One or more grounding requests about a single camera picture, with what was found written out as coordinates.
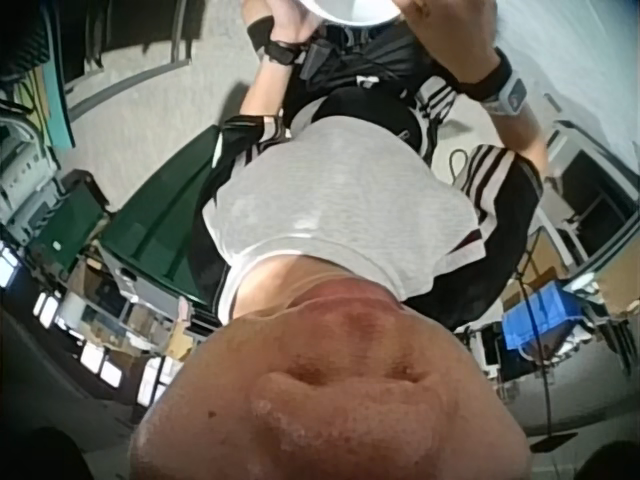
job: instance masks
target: floor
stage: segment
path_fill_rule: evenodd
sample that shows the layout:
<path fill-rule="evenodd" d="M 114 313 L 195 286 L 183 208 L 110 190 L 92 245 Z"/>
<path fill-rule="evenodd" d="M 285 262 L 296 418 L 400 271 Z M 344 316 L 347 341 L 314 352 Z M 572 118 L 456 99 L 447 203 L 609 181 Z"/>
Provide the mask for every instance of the floor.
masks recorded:
<path fill-rule="evenodd" d="M 638 137 L 637 3 L 499 0 L 499 4 L 499 43 L 523 72 L 545 127 L 549 129 L 555 118 L 542 97 L 550 93 L 564 110 L 561 116 L 584 125 L 640 171 L 632 143 Z M 199 29 L 192 65 L 90 111 L 72 125 L 76 148 L 58 152 L 65 172 L 82 168 L 95 175 L 114 211 L 200 131 L 234 113 L 254 76 L 257 59 L 241 21 L 240 0 L 207 0 Z M 169 43 L 161 41 L 107 53 L 105 73 L 76 88 L 68 96 L 69 106 L 165 63 L 169 52 Z M 495 140 L 477 106 L 463 100 L 456 112 L 457 121 L 444 134 L 453 142 L 451 149 Z M 439 152 L 443 159 L 448 159 L 450 150 L 446 145 Z M 443 167 L 442 174 L 448 175 L 447 170 Z"/>
<path fill-rule="evenodd" d="M 109 52 L 105 73 L 76 88 L 69 106 L 147 68 L 166 63 L 169 42 Z M 258 61 L 238 0 L 208 0 L 193 63 L 111 99 L 72 125 L 77 146 L 57 152 L 64 172 L 89 170 L 118 210 L 157 170 L 202 130 L 233 113 Z M 231 110 L 225 107 L 230 103 Z"/>

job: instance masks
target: window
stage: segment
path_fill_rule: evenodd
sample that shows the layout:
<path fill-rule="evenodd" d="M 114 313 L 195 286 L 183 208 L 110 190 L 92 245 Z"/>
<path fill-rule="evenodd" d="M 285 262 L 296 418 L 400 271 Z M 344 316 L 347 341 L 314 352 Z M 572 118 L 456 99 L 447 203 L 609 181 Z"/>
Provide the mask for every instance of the window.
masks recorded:
<path fill-rule="evenodd" d="M 149 360 L 142 374 L 138 390 L 138 403 L 143 407 L 148 407 L 151 403 L 156 402 L 173 382 L 182 365 L 182 362 L 169 357 L 156 357 Z"/>
<path fill-rule="evenodd" d="M 78 332 L 76 332 L 75 330 L 71 330 L 69 329 L 69 335 L 71 335 L 72 337 L 76 337 L 78 340 L 80 340 L 81 342 L 84 340 L 84 336 L 80 335 Z"/>
<path fill-rule="evenodd" d="M 64 320 L 62 320 L 62 318 L 60 318 L 60 317 L 56 317 L 56 319 L 53 321 L 53 323 L 55 323 L 56 327 L 58 327 L 63 332 L 66 332 L 67 330 L 69 330 L 69 327 L 67 327 L 67 324 L 64 323 Z"/>
<path fill-rule="evenodd" d="M 56 297 L 48 297 L 45 300 L 42 312 L 40 312 L 40 323 L 44 328 L 49 328 L 53 323 L 59 305 L 60 302 Z"/>
<path fill-rule="evenodd" d="M 33 307 L 33 315 L 38 316 L 42 311 L 42 307 L 44 306 L 44 301 L 47 299 L 47 294 L 42 292 L 38 297 L 38 301 L 36 302 L 35 307 Z"/>
<path fill-rule="evenodd" d="M 151 405 L 151 395 L 153 395 L 153 387 L 158 378 L 158 369 L 160 368 L 160 358 L 152 358 L 147 362 L 142 374 L 140 389 L 138 390 L 138 403 L 143 407 Z"/>
<path fill-rule="evenodd" d="M 13 280 L 18 267 L 17 257 L 0 242 L 0 288 L 6 288 Z"/>
<path fill-rule="evenodd" d="M 158 399 L 162 396 L 164 391 L 167 389 L 164 385 L 158 384 L 158 388 L 156 389 L 156 395 L 153 397 L 153 403 L 157 402 Z"/>
<path fill-rule="evenodd" d="M 118 388 L 120 386 L 120 381 L 122 380 L 122 370 L 116 367 L 113 363 L 106 361 L 104 362 L 104 365 L 102 365 L 100 378 L 113 388 Z"/>
<path fill-rule="evenodd" d="M 80 355 L 80 363 L 87 367 L 90 372 L 98 373 L 103 359 L 104 348 L 98 347 L 90 342 L 85 344 L 82 349 L 82 355 Z"/>

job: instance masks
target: black wristband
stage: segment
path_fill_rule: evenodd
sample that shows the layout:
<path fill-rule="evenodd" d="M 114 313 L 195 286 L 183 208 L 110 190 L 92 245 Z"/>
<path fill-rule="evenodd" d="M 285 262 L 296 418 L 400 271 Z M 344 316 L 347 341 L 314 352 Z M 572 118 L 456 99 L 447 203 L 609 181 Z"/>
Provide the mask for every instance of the black wristband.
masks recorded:
<path fill-rule="evenodd" d="M 513 67 L 504 52 L 496 48 L 496 53 L 500 57 L 500 65 L 484 80 L 478 83 L 460 84 L 462 93 L 476 102 L 486 102 L 498 95 L 513 75 Z"/>
<path fill-rule="evenodd" d="M 275 40 L 270 40 L 265 48 L 265 54 L 272 62 L 279 63 L 286 67 L 293 65 L 301 52 L 302 45 Z"/>

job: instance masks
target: hand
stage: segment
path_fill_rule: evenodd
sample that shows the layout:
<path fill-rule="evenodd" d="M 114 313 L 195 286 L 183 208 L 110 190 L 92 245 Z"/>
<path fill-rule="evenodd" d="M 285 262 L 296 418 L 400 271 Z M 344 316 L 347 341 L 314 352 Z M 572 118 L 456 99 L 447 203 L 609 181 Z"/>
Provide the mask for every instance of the hand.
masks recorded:
<path fill-rule="evenodd" d="M 271 40 L 301 44 L 313 35 L 322 19 L 309 12 L 298 0 L 266 0 L 275 25 Z"/>
<path fill-rule="evenodd" d="M 429 54 L 462 83 L 478 83 L 499 64 L 495 0 L 393 0 Z"/>

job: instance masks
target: watch face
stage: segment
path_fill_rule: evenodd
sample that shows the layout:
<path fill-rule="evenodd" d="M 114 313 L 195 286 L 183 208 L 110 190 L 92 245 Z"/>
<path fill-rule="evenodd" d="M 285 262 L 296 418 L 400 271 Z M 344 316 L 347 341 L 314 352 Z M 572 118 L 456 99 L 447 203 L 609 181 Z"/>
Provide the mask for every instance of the watch face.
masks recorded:
<path fill-rule="evenodd" d="M 512 108 L 514 112 L 519 112 L 522 109 L 522 105 L 527 99 L 527 87 L 525 86 L 522 79 L 518 79 L 513 89 L 511 89 L 511 93 L 509 94 L 509 106 Z"/>

